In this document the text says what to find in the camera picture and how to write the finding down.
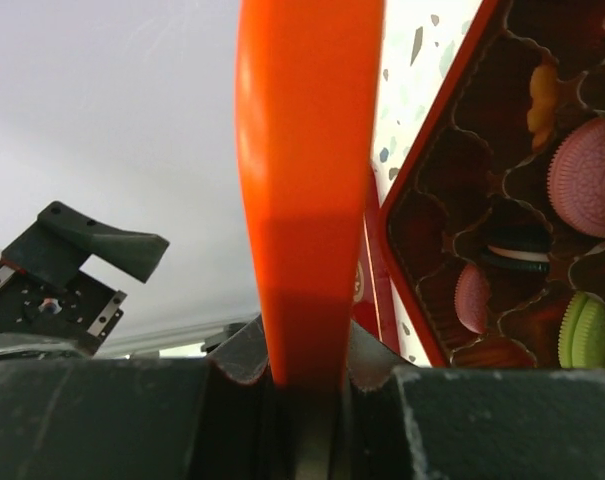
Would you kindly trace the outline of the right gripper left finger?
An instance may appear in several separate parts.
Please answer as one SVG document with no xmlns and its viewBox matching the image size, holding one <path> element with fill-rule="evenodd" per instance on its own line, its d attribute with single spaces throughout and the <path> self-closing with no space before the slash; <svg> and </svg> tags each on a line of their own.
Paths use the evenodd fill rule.
<svg viewBox="0 0 605 480">
<path fill-rule="evenodd" d="M 265 479 L 260 320 L 201 358 L 0 362 L 0 479 Z"/>
</svg>

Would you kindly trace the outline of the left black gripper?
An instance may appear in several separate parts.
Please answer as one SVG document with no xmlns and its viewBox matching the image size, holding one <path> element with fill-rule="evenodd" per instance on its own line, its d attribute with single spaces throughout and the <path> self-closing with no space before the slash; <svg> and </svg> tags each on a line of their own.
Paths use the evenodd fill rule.
<svg viewBox="0 0 605 480">
<path fill-rule="evenodd" d="M 82 265 L 95 255 L 145 283 L 169 245 L 52 202 L 1 253 L 8 266 L 0 259 L 0 358 L 94 356 L 121 320 L 126 294 Z"/>
</svg>

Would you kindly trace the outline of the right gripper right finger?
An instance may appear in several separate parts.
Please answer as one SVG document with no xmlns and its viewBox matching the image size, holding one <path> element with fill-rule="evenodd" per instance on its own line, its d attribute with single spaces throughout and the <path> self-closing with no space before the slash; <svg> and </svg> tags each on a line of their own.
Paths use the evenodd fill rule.
<svg viewBox="0 0 605 480">
<path fill-rule="evenodd" d="M 419 368 L 353 325 L 343 479 L 605 479 L 605 370 Z"/>
</svg>

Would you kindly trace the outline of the pink cookie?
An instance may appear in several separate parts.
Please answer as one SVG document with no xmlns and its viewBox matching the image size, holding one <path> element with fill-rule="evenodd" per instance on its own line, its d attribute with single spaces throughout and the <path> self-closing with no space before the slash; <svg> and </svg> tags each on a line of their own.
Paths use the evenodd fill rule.
<svg viewBox="0 0 605 480">
<path fill-rule="evenodd" d="M 486 331 L 486 305 L 490 288 L 482 271 L 473 264 L 467 264 L 458 278 L 454 307 L 460 323 L 469 331 L 483 334 Z"/>
<path fill-rule="evenodd" d="M 605 118 L 587 121 L 562 141 L 549 165 L 547 192 L 566 224 L 605 239 Z"/>
</svg>

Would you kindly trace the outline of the green cookie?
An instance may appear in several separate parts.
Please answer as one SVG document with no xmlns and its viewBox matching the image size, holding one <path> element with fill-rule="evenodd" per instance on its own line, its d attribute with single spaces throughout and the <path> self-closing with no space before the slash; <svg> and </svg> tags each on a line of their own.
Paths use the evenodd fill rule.
<svg viewBox="0 0 605 480">
<path fill-rule="evenodd" d="M 584 292 L 571 298 L 560 326 L 562 368 L 605 369 L 605 305 Z"/>
</svg>

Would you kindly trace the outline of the black cookie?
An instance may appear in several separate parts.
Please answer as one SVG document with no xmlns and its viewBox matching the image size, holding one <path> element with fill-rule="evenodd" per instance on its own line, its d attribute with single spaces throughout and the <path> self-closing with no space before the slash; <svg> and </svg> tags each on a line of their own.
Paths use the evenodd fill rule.
<svg viewBox="0 0 605 480">
<path fill-rule="evenodd" d="M 552 239 L 541 225 L 496 227 L 485 237 L 481 258 L 495 267 L 547 274 Z"/>
</svg>

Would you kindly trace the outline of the orange box lid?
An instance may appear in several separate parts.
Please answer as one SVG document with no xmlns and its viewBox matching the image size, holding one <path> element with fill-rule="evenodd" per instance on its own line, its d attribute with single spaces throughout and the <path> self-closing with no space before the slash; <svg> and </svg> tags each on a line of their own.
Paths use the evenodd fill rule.
<svg viewBox="0 0 605 480">
<path fill-rule="evenodd" d="M 273 380 L 342 384 L 385 5 L 245 1 L 239 177 Z"/>
</svg>

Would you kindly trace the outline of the orange compartment cookie box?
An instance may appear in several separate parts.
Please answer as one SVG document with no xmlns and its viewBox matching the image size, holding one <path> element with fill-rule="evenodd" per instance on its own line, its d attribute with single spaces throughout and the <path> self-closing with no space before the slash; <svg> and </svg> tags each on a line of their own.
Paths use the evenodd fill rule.
<svg viewBox="0 0 605 480">
<path fill-rule="evenodd" d="M 543 63 L 559 86 L 553 130 L 532 149 L 529 83 Z M 605 118 L 605 1 L 484 1 L 381 209 L 383 253 L 431 367 L 562 368 L 558 337 L 577 292 L 605 305 L 605 239 L 554 211 L 553 155 L 576 128 Z M 480 254 L 496 227 L 541 225 L 547 274 L 495 267 Z M 455 312 L 461 271 L 490 296 L 486 331 Z"/>
</svg>

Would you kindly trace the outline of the orange flower cookie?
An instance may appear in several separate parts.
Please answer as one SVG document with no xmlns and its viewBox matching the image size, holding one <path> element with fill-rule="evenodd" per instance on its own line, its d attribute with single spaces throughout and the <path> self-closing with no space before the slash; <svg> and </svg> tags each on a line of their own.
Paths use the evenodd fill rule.
<svg viewBox="0 0 605 480">
<path fill-rule="evenodd" d="M 527 112 L 527 127 L 532 135 L 532 149 L 539 149 L 550 136 L 555 122 L 559 86 L 556 67 L 543 63 L 536 67 L 529 83 L 531 107 Z"/>
</svg>

